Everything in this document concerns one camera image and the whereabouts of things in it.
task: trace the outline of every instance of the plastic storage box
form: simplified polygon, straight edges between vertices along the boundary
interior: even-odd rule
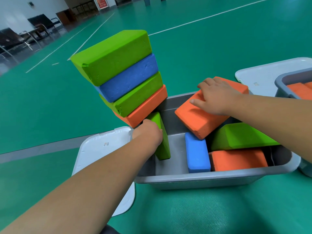
[[[304,84],[311,81],[312,81],[312,68],[281,74],[275,80],[275,85],[278,88],[275,97],[300,99],[297,94],[292,92],[291,89],[287,87],[287,85],[295,83]],[[307,176],[312,177],[312,164],[309,163],[308,161],[302,159],[299,165],[299,169]]]
[[[168,97],[155,111],[163,120],[170,145],[171,158],[159,161],[154,155],[143,165],[136,183],[151,184],[161,190],[245,185],[266,175],[289,173],[297,169],[301,158],[282,145],[272,146],[275,166],[222,172],[189,173],[185,133],[190,132],[174,111],[195,92]]]

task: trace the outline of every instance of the foam block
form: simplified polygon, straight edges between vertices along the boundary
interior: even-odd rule
[[[226,124],[216,131],[211,142],[211,150],[244,149],[272,145],[279,145],[279,143],[241,122]]]
[[[152,96],[145,100],[133,112],[126,117],[121,117],[117,113],[115,115],[126,122],[131,127],[139,125],[159,104],[168,97],[166,86],[163,85]]]
[[[100,95],[100,97],[111,110],[122,117],[126,117],[146,99],[152,96],[158,89],[160,89],[161,86],[161,75],[160,72],[157,72],[113,103],[107,102],[102,95]]]
[[[211,165],[206,140],[200,140],[193,133],[187,132],[185,144],[189,173],[210,172]]]
[[[267,167],[261,149],[234,149],[210,153],[216,172]]]
[[[151,113],[150,115],[148,115],[147,119],[150,119],[151,121],[155,122],[158,125],[158,128],[163,130],[163,141],[157,147],[155,155],[159,160],[170,158],[168,135],[165,126],[163,125],[162,119],[160,117],[160,113],[159,112]]]
[[[95,87],[107,102],[112,103],[157,72],[156,58],[152,53],[101,86]]]
[[[305,86],[307,86],[309,89],[312,89],[312,82],[305,83]]]
[[[312,89],[307,87],[303,83],[295,83],[292,85],[287,85],[295,94],[297,94],[301,99],[312,100]]]
[[[152,53],[145,30],[123,30],[71,57],[79,72],[100,86]]]
[[[246,85],[242,85],[238,82],[234,82],[228,79],[223,79],[223,78],[220,78],[220,79],[228,82],[230,86],[232,86],[234,89],[238,90],[242,94],[249,93],[248,86]],[[195,93],[190,99],[200,99],[202,101],[205,101],[201,90]],[[183,103],[175,111],[175,114],[178,116],[178,118],[180,118],[180,120],[185,124],[185,126],[190,131],[192,131],[199,139],[204,139],[208,134],[210,134],[214,129],[216,129],[226,119],[229,118],[228,116],[219,116],[219,115],[206,113],[205,111],[192,105],[189,102],[189,100]]]

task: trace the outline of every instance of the green foam block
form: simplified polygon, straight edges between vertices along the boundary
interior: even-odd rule
[[[71,57],[79,72],[100,86],[152,53],[145,30],[123,30]]]
[[[163,130],[163,141],[156,149],[155,155],[159,160],[170,158],[168,135],[163,125],[159,112],[151,113],[150,115],[148,115],[147,119],[150,119],[151,121],[155,122],[158,125],[159,129]]]
[[[244,149],[279,145],[264,133],[246,123],[226,124],[213,137],[211,150]]]
[[[162,78],[160,72],[157,72],[115,102],[109,103],[102,95],[100,97],[111,110],[126,117],[161,87]]]

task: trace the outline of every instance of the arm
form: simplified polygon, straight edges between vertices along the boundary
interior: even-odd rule
[[[245,122],[312,162],[312,101],[240,94],[220,79],[198,87],[205,102],[191,100],[195,106]]]
[[[99,234],[161,143],[162,132],[156,123],[144,120],[132,138],[58,186],[1,234]]]

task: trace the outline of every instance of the sports court floor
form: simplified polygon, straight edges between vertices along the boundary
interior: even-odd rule
[[[124,29],[148,32],[169,96],[196,91],[207,77],[235,80],[243,68],[312,57],[312,0],[150,1],[88,20],[0,77],[0,160],[125,125],[68,60]],[[0,164],[0,229],[70,177],[73,148],[23,150],[29,158]],[[110,224],[122,233],[311,233],[311,191],[298,171],[243,187],[136,185],[133,206]]]

